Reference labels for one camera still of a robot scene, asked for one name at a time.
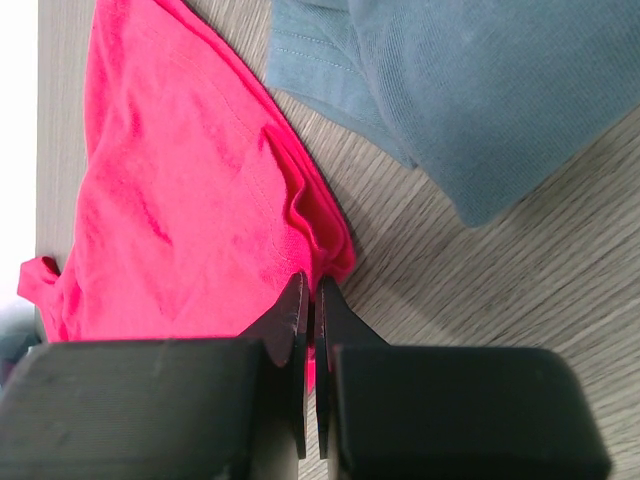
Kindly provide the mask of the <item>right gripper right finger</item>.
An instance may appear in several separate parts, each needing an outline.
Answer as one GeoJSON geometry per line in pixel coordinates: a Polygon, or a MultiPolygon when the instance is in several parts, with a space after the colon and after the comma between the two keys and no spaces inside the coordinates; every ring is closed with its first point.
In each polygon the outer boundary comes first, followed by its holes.
{"type": "Polygon", "coordinates": [[[315,300],[319,451],[333,479],[605,479],[577,376],[527,347],[394,346],[324,278],[315,300]]]}

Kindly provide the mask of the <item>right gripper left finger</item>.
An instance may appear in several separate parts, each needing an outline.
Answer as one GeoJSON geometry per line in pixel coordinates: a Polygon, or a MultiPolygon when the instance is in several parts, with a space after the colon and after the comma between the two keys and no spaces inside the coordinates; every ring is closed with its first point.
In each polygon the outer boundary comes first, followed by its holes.
{"type": "Polygon", "coordinates": [[[42,345],[1,396],[5,479],[294,479],[309,287],[233,338],[42,345]]]}

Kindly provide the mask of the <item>pink red t shirt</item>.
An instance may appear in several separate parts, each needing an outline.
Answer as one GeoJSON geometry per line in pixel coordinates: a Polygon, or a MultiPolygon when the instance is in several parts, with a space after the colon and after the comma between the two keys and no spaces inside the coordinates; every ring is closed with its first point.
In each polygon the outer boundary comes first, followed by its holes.
{"type": "Polygon", "coordinates": [[[52,342],[235,336],[304,273],[356,263],[330,189],[233,49],[180,1],[99,1],[88,167],[63,267],[19,294],[52,342]]]}

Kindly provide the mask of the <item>grey blue t shirt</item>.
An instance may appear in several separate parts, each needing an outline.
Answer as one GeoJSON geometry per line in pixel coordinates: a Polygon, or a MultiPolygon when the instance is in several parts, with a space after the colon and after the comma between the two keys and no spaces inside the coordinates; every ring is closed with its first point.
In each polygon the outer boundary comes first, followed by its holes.
{"type": "Polygon", "coordinates": [[[635,1],[276,1],[266,82],[484,225],[639,102],[635,1]]]}

